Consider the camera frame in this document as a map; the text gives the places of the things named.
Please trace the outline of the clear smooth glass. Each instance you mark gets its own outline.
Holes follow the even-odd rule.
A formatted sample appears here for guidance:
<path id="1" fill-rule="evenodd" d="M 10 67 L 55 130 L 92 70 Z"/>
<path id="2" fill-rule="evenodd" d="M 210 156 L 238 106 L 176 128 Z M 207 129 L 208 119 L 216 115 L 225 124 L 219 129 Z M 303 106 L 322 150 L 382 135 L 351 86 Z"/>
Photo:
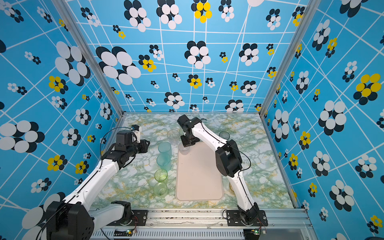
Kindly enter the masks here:
<path id="1" fill-rule="evenodd" d="M 170 130 L 167 133 L 168 140 L 171 144 L 178 144 L 180 142 L 180 133 L 177 130 Z"/>

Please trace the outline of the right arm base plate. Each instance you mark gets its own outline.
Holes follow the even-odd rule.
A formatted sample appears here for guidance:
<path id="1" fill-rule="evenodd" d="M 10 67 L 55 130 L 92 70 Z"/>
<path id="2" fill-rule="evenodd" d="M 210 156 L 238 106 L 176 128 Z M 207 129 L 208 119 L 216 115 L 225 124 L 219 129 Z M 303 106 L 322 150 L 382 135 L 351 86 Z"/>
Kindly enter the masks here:
<path id="1" fill-rule="evenodd" d="M 240 210 L 225 210 L 224 217 L 229 227 L 267 227 L 266 212 L 259 210 L 250 213 Z"/>

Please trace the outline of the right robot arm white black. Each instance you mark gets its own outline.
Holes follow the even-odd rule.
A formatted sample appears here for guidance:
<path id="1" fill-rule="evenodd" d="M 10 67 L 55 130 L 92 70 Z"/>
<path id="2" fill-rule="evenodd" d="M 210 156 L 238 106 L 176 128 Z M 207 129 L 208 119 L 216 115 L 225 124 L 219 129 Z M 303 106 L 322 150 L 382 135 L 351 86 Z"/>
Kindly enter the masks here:
<path id="1" fill-rule="evenodd" d="M 177 123 L 184 132 L 181 136 L 184 147 L 203 142 L 215 152 L 216 167 L 232 185 L 243 223 L 245 225 L 255 223 L 260 218 L 260 209 L 246 185 L 243 175 L 243 160 L 237 143 L 221 138 L 199 118 L 189 119 L 186 115 L 182 115 L 178 118 Z"/>

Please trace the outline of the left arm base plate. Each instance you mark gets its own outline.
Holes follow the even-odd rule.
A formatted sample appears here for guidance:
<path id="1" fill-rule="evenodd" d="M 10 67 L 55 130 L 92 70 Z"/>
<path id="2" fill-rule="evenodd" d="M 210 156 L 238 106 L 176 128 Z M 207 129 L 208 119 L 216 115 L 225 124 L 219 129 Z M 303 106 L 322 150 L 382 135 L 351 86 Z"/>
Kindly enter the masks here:
<path id="1" fill-rule="evenodd" d="M 111 222 L 108 226 L 133 226 L 133 227 L 143 227 L 146 225 L 148 218 L 148 210 L 132 210 L 132 218 L 128 220 L 118 220 Z"/>

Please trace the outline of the pale green textured cup front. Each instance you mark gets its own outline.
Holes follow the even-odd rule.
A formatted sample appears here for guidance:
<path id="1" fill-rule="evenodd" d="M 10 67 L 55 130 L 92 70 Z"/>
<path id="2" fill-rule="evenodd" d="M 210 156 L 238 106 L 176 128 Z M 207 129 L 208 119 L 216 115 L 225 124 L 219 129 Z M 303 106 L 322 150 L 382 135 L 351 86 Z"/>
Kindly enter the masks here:
<path id="1" fill-rule="evenodd" d="M 158 182 L 154 185 L 154 194 L 163 198 L 168 194 L 168 186 L 165 183 Z"/>

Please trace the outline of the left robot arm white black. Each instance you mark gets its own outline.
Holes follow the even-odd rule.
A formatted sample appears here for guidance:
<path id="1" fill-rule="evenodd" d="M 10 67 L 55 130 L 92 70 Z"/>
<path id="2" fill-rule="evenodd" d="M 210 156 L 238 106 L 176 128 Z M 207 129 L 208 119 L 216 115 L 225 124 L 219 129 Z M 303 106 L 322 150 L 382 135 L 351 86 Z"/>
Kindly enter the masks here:
<path id="1" fill-rule="evenodd" d="M 127 167 L 137 154 L 147 153 L 150 142 L 141 139 L 141 127 L 121 127 L 116 142 L 101 156 L 92 173 L 67 197 L 52 202 L 46 210 L 47 221 L 38 237 L 47 240 L 89 240 L 97 231 L 112 222 L 138 224 L 131 204 L 114 201 L 90 213 L 91 205 L 108 181 Z"/>

